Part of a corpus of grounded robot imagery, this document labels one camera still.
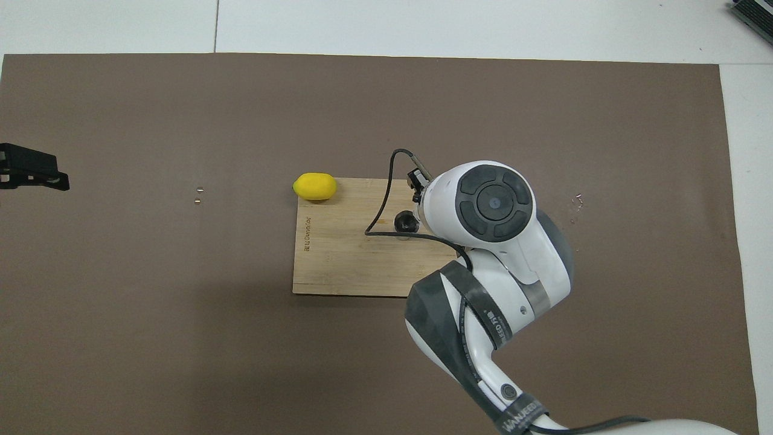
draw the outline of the white table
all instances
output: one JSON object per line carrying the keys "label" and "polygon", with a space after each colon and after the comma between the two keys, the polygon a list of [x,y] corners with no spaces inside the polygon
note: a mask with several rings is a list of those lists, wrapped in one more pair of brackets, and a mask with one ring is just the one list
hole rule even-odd
{"label": "white table", "polygon": [[213,51],[720,64],[759,428],[773,433],[773,46],[727,2],[0,0],[0,53]]}

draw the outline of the lemon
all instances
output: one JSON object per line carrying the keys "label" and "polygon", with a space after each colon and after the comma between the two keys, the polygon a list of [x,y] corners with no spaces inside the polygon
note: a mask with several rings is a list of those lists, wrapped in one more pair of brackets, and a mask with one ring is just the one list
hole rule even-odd
{"label": "lemon", "polygon": [[329,173],[307,172],[292,184],[292,190],[305,200],[327,200],[335,189],[335,178]]}

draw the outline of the wooden cutting board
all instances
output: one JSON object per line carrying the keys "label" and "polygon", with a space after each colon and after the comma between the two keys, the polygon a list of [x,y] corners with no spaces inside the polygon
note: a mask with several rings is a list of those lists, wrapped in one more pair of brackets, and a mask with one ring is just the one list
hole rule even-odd
{"label": "wooden cutting board", "polygon": [[[386,180],[336,178],[338,190],[325,201],[298,198],[293,293],[405,297],[411,285],[456,258],[453,249],[428,240],[366,237]],[[392,192],[374,231],[394,231],[394,217],[413,210],[405,181]]]}

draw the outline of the white robotic arm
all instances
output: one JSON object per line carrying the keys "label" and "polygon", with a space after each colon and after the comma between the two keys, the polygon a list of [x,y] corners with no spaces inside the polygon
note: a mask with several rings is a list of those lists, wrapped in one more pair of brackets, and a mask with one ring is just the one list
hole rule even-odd
{"label": "white robotic arm", "polygon": [[[442,241],[467,248],[464,256],[414,284],[405,310],[408,331],[500,433],[731,433],[692,420],[622,417],[576,430],[552,421],[545,407],[518,388],[491,355],[569,294],[571,248],[556,225],[537,210],[531,187],[513,168],[479,161],[432,179],[412,153],[395,153],[400,151],[418,166],[409,174],[409,184],[416,192],[421,224]],[[369,233],[372,226],[366,234],[389,235]],[[630,422],[644,423],[610,429]]]}

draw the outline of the cable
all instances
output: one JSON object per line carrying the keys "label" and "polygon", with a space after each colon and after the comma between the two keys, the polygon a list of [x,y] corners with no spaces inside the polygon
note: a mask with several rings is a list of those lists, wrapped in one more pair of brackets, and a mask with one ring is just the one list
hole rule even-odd
{"label": "cable", "polygon": [[465,252],[465,249],[462,248],[460,245],[455,244],[454,242],[450,240],[446,240],[444,238],[440,238],[438,236],[429,235],[429,234],[417,234],[417,233],[401,233],[397,231],[371,231],[373,227],[376,225],[376,222],[378,222],[379,218],[381,218],[381,214],[384,211],[384,208],[387,205],[387,200],[389,199],[389,192],[392,189],[392,179],[394,174],[394,158],[397,156],[397,154],[403,153],[406,156],[410,157],[411,160],[416,159],[416,156],[408,151],[407,149],[398,148],[392,151],[392,156],[389,159],[389,176],[386,179],[386,192],[384,193],[384,199],[381,201],[381,207],[379,208],[379,212],[376,213],[376,217],[373,218],[373,222],[370,222],[370,225],[368,225],[368,228],[365,229],[365,235],[371,236],[371,235],[385,235],[390,237],[412,237],[412,238],[422,238],[424,240],[434,240],[439,241],[443,245],[450,246],[453,248],[457,254],[459,254],[460,257],[462,257],[465,260],[465,263],[467,264],[467,270],[472,272],[472,261],[470,260],[469,255],[467,255],[467,252]]}
{"label": "cable", "polygon": [[545,433],[547,435],[580,435],[582,433],[591,433],[597,432],[599,430],[609,429],[610,427],[623,423],[645,423],[648,421],[652,420],[641,416],[622,416],[603,421],[601,423],[591,424],[590,426],[578,427],[576,429],[547,429],[545,427],[531,425],[529,426],[529,430],[535,433]]}

